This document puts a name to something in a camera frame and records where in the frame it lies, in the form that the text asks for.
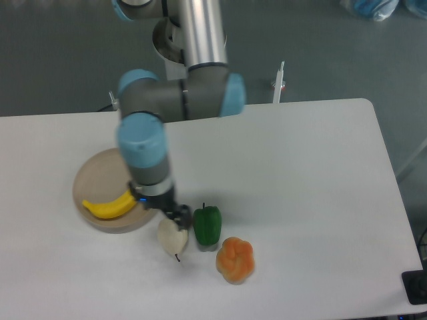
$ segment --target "gray floor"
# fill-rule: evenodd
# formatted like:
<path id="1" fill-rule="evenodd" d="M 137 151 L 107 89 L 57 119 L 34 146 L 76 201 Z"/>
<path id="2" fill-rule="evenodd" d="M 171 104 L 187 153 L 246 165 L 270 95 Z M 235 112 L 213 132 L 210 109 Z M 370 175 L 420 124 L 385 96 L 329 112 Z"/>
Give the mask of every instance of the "gray floor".
<path id="1" fill-rule="evenodd" d="M 427 137 L 427 21 L 401 6 L 367 22 L 338 2 L 223 0 L 230 67 L 244 76 L 248 103 L 272 100 L 283 59 L 282 102 L 371 100 L 397 169 Z M 94 111 L 127 70 L 164 77 L 154 25 L 121 22 L 106 0 L 0 2 L 0 115 Z M 427 164 L 400 187 L 417 237 L 427 226 Z"/>

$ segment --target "yellow banana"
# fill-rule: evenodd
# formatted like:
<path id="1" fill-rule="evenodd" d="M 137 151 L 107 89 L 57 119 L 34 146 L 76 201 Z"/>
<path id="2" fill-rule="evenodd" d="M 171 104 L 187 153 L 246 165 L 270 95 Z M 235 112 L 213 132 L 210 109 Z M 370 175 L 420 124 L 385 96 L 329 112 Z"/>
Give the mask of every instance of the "yellow banana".
<path id="1" fill-rule="evenodd" d="M 90 203 L 88 200 L 83 200 L 81 204 L 100 219 L 113 219 L 127 213 L 135 207 L 137 202 L 128 189 L 123 195 L 112 202 Z"/>

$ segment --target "green pepper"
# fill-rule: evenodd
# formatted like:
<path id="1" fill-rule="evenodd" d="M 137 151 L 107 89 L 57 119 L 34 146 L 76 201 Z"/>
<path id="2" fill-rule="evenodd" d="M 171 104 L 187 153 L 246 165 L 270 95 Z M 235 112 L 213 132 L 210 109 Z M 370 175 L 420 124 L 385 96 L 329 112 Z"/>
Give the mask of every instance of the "green pepper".
<path id="1" fill-rule="evenodd" d="M 195 238 L 201 245 L 215 245 L 221 235 L 221 212 L 217 207 L 197 209 L 193 214 Z"/>

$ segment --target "wooden plate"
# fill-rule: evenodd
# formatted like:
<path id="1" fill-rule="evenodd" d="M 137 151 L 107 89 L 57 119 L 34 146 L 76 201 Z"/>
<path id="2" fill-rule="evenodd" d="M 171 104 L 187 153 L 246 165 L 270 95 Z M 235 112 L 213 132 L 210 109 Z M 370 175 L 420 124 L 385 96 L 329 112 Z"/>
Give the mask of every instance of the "wooden plate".
<path id="1" fill-rule="evenodd" d="M 128 188 L 130 175 L 118 149 L 102 151 L 90 158 L 74 179 L 73 199 L 83 216 L 94 227 L 110 233 L 124 233 L 145 225 L 157 210 L 145 210 L 138 203 L 131 211 L 114 219 L 99 219 L 92 215 L 81 202 L 110 202 Z"/>

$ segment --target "pear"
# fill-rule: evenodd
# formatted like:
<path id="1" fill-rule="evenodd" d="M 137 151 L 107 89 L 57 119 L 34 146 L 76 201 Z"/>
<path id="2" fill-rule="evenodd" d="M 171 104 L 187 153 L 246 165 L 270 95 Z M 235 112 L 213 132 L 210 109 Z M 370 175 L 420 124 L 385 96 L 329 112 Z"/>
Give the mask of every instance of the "pear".
<path id="1" fill-rule="evenodd" d="M 175 222 L 166 218 L 159 223 L 157 238 L 163 249 L 170 255 L 174 255 L 180 262 L 178 255 L 182 252 L 188 241 L 188 230 L 179 230 Z"/>

